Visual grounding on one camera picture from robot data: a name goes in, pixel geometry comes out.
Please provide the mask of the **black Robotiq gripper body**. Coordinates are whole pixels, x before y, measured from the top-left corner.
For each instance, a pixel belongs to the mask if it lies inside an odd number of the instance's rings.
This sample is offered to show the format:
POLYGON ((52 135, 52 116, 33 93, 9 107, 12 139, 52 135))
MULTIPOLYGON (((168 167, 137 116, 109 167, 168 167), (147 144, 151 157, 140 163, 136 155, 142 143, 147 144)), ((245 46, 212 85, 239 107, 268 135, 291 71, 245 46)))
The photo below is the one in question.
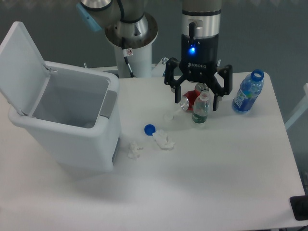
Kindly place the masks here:
POLYGON ((186 80, 206 83, 217 71, 219 35, 197 37, 190 43, 189 37, 181 35, 180 70, 186 80))

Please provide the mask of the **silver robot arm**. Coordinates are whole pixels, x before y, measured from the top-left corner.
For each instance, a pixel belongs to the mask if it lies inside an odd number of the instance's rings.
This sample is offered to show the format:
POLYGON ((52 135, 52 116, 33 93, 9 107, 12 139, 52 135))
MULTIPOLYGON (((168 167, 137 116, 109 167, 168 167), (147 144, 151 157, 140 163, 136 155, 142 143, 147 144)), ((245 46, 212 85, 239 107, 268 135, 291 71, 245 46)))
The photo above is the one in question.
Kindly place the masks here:
MULTIPOLYGON (((182 2, 181 59, 170 58, 164 83, 181 99, 181 83, 205 83, 213 92, 213 111, 232 91, 232 66, 217 64, 220 0, 182 2)), ((81 18, 93 31, 104 29, 108 40, 122 50, 143 48, 158 34, 155 19, 145 12, 142 0, 80 0, 81 18)))

